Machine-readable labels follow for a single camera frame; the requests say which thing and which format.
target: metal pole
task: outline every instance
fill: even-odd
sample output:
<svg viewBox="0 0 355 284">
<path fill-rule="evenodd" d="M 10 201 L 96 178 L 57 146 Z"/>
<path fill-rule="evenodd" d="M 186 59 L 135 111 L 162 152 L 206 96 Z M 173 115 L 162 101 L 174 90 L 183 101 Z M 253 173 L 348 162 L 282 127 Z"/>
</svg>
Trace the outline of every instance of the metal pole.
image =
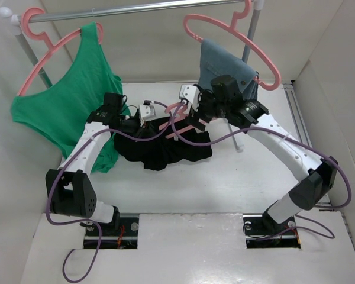
<svg viewBox="0 0 355 284">
<path fill-rule="evenodd" d="M 22 49 L 25 51 L 26 55 L 28 56 L 31 64 L 35 66 L 38 63 L 38 58 L 34 54 L 33 49 L 30 47 L 29 42 L 26 40 L 23 33 L 15 35 L 18 43 L 21 45 Z M 40 75 L 42 82 L 45 84 L 47 88 L 53 86 L 50 78 L 47 76 L 45 70 L 42 68 L 38 75 Z"/>
<path fill-rule="evenodd" d="M 254 40 L 254 35 L 255 35 L 255 31 L 256 31 L 256 25 L 258 24 L 258 20 L 259 20 L 259 15 L 260 15 L 260 10 L 255 10 L 253 11 L 253 16 L 251 18 L 251 23 L 250 23 L 250 27 L 248 28 L 248 33 L 247 33 L 247 37 L 250 40 Z M 249 46 L 244 46 L 244 50 L 243 50 L 243 54 L 242 54 L 242 60 L 247 63 L 247 61 L 249 60 L 249 55 L 250 55 L 250 47 Z"/>
<path fill-rule="evenodd" d="M 29 42 L 26 40 L 24 34 L 22 33 L 22 29 L 20 27 L 20 22 L 18 21 L 17 15 L 14 15 L 12 10 L 7 7 L 0 7 L 0 16 L 3 19 L 7 19 L 11 28 L 11 32 L 17 39 L 22 49 L 25 51 L 25 54 L 28 56 L 33 66 L 36 65 L 38 63 L 38 58 L 34 54 L 33 49 L 30 47 Z M 50 78 L 47 76 L 43 68 L 39 71 L 38 74 L 40 75 L 42 82 L 47 88 L 53 86 L 50 81 Z"/>
<path fill-rule="evenodd" d="M 180 0 L 162 3 L 142 4 L 142 5 L 128 5 L 108 9 L 95 9 L 78 11 L 78 12 L 61 12 L 49 13 L 42 15 L 35 15 L 31 17 L 30 22 L 47 22 L 47 21 L 60 21 L 71 20 L 89 17 L 103 17 L 109 15 L 132 14 L 139 12 L 158 11 L 186 7 L 199 7 L 209 5 L 221 5 L 230 3 L 244 2 L 244 0 Z"/>
</svg>

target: wall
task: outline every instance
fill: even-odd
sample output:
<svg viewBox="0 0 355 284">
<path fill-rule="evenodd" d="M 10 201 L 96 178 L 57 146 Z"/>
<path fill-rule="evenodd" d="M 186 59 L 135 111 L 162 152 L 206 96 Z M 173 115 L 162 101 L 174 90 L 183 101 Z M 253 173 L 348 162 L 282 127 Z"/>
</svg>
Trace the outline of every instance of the wall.
<svg viewBox="0 0 355 284">
<path fill-rule="evenodd" d="M 353 188 L 344 209 L 355 246 L 355 0 L 345 0 L 294 84 L 313 145 L 338 159 Z M 345 199 L 338 179 L 330 197 Z"/>
<path fill-rule="evenodd" d="M 91 8 L 166 2 L 168 0 L 42 0 L 48 12 L 67 12 Z M 266 0 L 260 14 L 255 43 L 273 60 L 283 79 L 296 79 L 342 0 Z M 105 31 L 102 46 L 113 67 L 127 82 L 195 80 L 199 76 L 200 46 L 183 29 L 186 14 L 204 14 L 230 22 L 233 11 L 243 3 L 173 9 L 101 18 L 56 21 L 61 34 L 91 21 L 99 21 Z M 238 22 L 247 34 L 251 14 Z M 190 22 L 197 34 L 220 43 L 241 57 L 243 43 L 234 36 L 204 22 Z M 72 55 L 78 43 L 69 45 Z M 249 64 L 261 78 L 271 78 L 268 67 L 254 53 Z"/>
<path fill-rule="evenodd" d="M 16 13 L 39 6 L 38 0 L 6 0 Z M 35 27 L 58 35 L 50 24 Z M 31 43 L 38 56 L 46 47 Z M 56 54 L 46 66 L 53 82 L 68 68 L 65 52 Z M 59 151 L 40 135 L 11 120 L 11 102 L 32 68 L 9 27 L 0 19 L 0 284 L 19 283 L 35 228 L 46 203 L 44 176 L 60 160 Z M 36 79 L 30 93 L 44 89 Z"/>
</svg>

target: green shirt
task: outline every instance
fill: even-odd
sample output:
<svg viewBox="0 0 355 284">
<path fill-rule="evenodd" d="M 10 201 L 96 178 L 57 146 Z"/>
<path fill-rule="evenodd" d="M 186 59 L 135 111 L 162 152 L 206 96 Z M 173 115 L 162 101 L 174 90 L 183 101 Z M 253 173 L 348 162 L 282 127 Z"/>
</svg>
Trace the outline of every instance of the green shirt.
<svg viewBox="0 0 355 284">
<path fill-rule="evenodd" d="M 121 78 L 112 70 L 99 45 L 96 24 L 82 28 L 81 42 L 67 73 L 52 87 L 30 96 L 17 96 L 11 114 L 45 136 L 66 158 L 80 139 L 88 115 L 99 108 L 106 92 L 122 94 Z M 112 138 L 102 148 L 92 171 L 106 173 L 118 159 Z"/>
</svg>

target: black garment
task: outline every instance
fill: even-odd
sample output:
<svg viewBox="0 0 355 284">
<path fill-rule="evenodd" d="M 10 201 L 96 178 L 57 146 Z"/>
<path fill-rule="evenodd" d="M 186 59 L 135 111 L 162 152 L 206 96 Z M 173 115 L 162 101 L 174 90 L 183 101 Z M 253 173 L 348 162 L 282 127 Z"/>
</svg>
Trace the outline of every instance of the black garment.
<svg viewBox="0 0 355 284">
<path fill-rule="evenodd" d="M 143 131 L 140 138 L 149 138 L 159 133 L 159 126 L 168 122 L 169 117 L 158 118 L 148 121 L 148 127 Z M 175 124 L 176 129 L 187 126 L 184 121 Z M 171 126 L 158 138 L 148 142 L 135 142 L 121 135 L 114 135 L 114 148 L 128 161 L 142 161 L 145 169 L 163 170 L 167 164 L 176 163 L 182 159 L 191 162 L 209 158 L 212 156 L 210 146 L 195 147 L 173 138 L 166 139 L 165 136 L 172 133 Z M 196 143 L 210 142 L 208 132 L 197 133 L 195 129 L 188 130 L 181 134 L 189 141 Z"/>
</svg>

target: floor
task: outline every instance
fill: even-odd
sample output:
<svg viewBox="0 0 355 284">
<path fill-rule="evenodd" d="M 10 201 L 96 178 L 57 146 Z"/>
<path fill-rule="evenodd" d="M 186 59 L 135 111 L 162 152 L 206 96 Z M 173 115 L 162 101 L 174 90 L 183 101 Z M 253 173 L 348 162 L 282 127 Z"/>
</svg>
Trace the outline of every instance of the floor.
<svg viewBox="0 0 355 284">
<path fill-rule="evenodd" d="M 177 101 L 180 84 L 128 84 L 129 104 L 155 99 Z M 280 125 L 296 135 L 283 88 L 262 89 L 259 100 Z M 208 128 L 211 139 L 228 133 L 224 121 Z M 338 212 L 312 210 L 312 217 L 335 233 L 335 240 L 299 231 L 302 247 L 246 249 L 242 213 L 263 212 L 297 181 L 273 154 L 240 134 L 244 151 L 231 139 L 213 146 L 213 157 L 181 162 L 161 172 L 120 159 L 91 182 L 99 199 L 120 212 L 140 215 L 138 249 L 101 250 L 82 283 L 270 284 L 355 283 L 355 252 Z M 71 217 L 54 215 L 56 221 Z M 297 220 L 298 225 L 318 229 Z M 62 264 L 70 249 L 81 249 L 84 228 L 54 227 L 43 215 L 34 236 L 22 284 L 66 283 Z M 76 250 L 66 269 L 72 279 L 86 271 L 93 250 Z"/>
</svg>

